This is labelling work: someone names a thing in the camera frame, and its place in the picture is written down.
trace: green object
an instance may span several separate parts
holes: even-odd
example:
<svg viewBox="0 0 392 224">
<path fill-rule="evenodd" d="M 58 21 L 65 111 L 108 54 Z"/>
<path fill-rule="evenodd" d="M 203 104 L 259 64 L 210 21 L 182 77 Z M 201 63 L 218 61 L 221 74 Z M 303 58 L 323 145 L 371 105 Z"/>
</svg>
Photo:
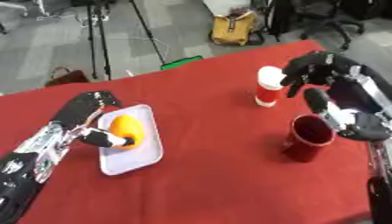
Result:
<svg viewBox="0 0 392 224">
<path fill-rule="evenodd" d="M 203 60 L 203 57 L 195 56 L 195 57 L 191 57 L 191 58 L 187 58 L 187 59 L 179 59 L 179 60 L 173 61 L 172 63 L 162 65 L 161 70 L 167 70 L 167 69 L 171 69 L 174 67 L 180 67 L 180 66 L 184 65 L 185 63 L 189 63 L 189 62 L 192 62 L 195 60 Z"/>
</svg>

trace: robotic arm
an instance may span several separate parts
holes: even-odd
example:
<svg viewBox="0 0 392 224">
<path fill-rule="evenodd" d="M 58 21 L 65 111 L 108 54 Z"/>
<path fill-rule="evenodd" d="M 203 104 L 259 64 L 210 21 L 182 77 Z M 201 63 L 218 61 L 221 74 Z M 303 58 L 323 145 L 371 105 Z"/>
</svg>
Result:
<svg viewBox="0 0 392 224">
<path fill-rule="evenodd" d="M 304 84 L 328 86 L 304 91 L 311 111 L 341 137 L 368 142 L 367 182 L 375 224 L 392 223 L 392 86 L 376 71 L 332 52 L 311 52 L 283 70 L 293 97 Z"/>
<path fill-rule="evenodd" d="M 79 94 L 37 134 L 0 158 L 0 223 L 16 223 L 23 216 L 72 141 L 79 139 L 100 147 L 134 143 L 133 139 L 88 127 L 110 105 L 122 106 L 108 91 Z"/>
</svg>

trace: white square plate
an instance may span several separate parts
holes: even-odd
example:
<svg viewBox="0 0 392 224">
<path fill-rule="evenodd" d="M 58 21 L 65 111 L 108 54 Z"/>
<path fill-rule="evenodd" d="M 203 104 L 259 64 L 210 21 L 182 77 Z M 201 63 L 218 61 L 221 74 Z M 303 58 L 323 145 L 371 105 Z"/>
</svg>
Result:
<svg viewBox="0 0 392 224">
<path fill-rule="evenodd" d="M 133 116 L 142 123 L 145 139 L 133 150 L 100 148 L 101 170 L 110 176 L 153 165 L 164 155 L 152 109 L 148 105 L 140 104 L 107 113 L 98 120 L 98 128 L 109 130 L 112 121 L 123 115 Z"/>
</svg>

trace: cup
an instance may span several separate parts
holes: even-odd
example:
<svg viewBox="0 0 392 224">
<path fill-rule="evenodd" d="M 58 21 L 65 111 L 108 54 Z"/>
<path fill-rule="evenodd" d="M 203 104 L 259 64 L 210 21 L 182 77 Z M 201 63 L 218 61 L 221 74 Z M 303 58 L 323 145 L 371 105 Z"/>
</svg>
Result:
<svg viewBox="0 0 392 224">
<path fill-rule="evenodd" d="M 335 131 L 317 115 L 301 115 L 290 123 L 283 154 L 298 162 L 310 162 L 335 137 Z"/>
<path fill-rule="evenodd" d="M 257 74 L 257 90 L 255 102 L 259 106 L 270 108 L 277 103 L 280 96 L 281 80 L 285 77 L 282 69 L 275 66 L 264 66 Z"/>
</svg>

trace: floor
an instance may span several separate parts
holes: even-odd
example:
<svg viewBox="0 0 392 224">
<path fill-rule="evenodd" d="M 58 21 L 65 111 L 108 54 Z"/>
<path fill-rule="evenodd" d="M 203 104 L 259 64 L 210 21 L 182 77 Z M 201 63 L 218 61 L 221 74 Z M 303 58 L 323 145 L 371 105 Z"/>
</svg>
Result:
<svg viewBox="0 0 392 224">
<path fill-rule="evenodd" d="M 207 38 L 212 25 L 211 14 L 201 1 L 136 0 L 136 3 L 166 62 L 195 55 L 209 58 L 277 44 L 271 36 L 266 37 L 262 46 L 211 43 Z M 10 29 L 10 33 L 0 37 L 0 93 L 41 88 L 49 79 L 50 71 L 58 66 L 92 73 L 88 30 L 81 27 L 75 14 L 84 18 L 86 12 L 84 8 L 77 8 L 62 18 L 37 19 L 34 13 L 20 17 L 15 10 L 0 8 L 0 21 Z M 370 65 L 392 81 L 389 72 L 392 71 L 392 23 L 377 18 L 368 20 L 366 27 L 367 33 L 356 37 L 345 54 Z M 119 0 L 113 5 L 105 29 L 115 79 L 128 76 L 127 70 L 135 75 L 159 70 L 158 56 L 128 1 Z M 300 32 L 297 29 L 284 34 L 282 42 L 297 41 Z M 340 36 L 331 31 L 318 33 L 313 38 L 331 51 L 338 51 L 342 43 Z M 104 80 L 102 57 L 98 60 L 100 80 Z"/>
</svg>

